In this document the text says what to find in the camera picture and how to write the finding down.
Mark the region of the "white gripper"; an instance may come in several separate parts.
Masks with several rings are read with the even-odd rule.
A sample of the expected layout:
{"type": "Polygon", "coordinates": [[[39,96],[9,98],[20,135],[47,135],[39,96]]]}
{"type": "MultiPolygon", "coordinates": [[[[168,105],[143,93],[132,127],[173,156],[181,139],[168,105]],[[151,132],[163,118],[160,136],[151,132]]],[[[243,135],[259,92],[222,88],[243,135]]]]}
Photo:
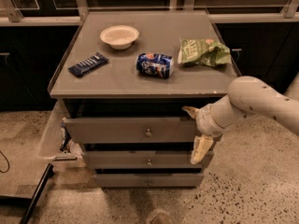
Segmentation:
{"type": "Polygon", "coordinates": [[[182,110],[196,120],[196,127],[202,134],[194,137],[191,155],[191,164],[198,164],[212,148],[214,143],[212,137],[221,136],[224,129],[212,118],[211,105],[206,105],[200,109],[185,105],[182,107],[182,110]]]}

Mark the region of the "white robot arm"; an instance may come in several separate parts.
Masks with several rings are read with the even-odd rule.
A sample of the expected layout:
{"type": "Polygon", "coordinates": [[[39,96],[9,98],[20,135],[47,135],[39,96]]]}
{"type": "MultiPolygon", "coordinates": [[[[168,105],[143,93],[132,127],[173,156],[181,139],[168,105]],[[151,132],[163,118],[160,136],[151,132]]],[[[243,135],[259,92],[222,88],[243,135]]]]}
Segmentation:
{"type": "Polygon", "coordinates": [[[199,163],[211,148],[213,139],[231,125],[259,115],[299,134],[299,101],[277,92],[256,77],[234,79],[228,93],[213,104],[201,108],[183,106],[182,109],[195,120],[200,133],[194,137],[191,164],[199,163]]]}

